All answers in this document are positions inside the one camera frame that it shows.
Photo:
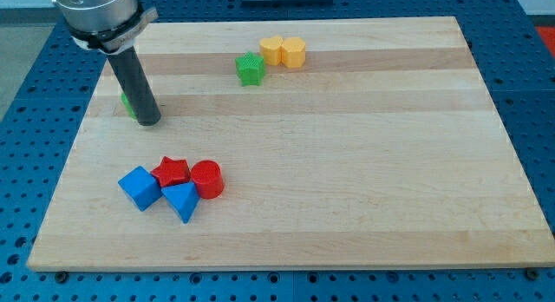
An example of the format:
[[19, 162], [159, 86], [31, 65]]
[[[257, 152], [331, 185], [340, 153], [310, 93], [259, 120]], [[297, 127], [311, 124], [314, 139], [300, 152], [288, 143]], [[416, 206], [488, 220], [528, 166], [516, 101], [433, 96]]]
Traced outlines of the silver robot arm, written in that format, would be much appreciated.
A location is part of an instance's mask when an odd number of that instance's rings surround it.
[[154, 20], [154, 7], [140, 0], [52, 0], [70, 35], [85, 50], [118, 55], [134, 46], [136, 37]]

